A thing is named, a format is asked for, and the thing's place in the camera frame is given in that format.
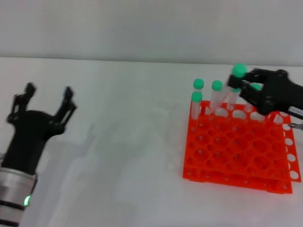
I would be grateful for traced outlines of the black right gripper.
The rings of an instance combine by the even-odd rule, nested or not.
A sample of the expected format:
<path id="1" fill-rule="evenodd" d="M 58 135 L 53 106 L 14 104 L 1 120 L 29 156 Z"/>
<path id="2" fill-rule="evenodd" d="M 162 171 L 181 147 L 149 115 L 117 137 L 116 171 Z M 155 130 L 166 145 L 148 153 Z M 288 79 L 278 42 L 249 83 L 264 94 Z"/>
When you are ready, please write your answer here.
<path id="1" fill-rule="evenodd" d="M 242 77 L 231 74 L 227 86 L 241 88 L 240 97 L 262 115 L 280 111 L 297 118 L 303 116 L 303 87 L 292 82 L 285 70 L 255 68 Z"/>

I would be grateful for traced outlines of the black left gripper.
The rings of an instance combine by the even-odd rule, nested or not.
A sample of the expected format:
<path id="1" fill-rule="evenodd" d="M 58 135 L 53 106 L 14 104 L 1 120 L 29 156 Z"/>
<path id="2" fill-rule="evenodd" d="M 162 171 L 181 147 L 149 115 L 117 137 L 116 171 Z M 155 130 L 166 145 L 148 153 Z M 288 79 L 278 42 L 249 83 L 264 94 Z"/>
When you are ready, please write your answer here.
<path id="1" fill-rule="evenodd" d="M 15 169 L 29 175 L 36 172 L 40 157 L 47 141 L 65 131 L 65 126 L 77 106 L 73 102 L 73 90 L 66 87 L 61 105 L 54 116 L 27 110 L 36 87 L 27 83 L 23 94 L 16 94 L 7 122 L 15 128 L 15 133 L 4 156 L 1 166 Z"/>

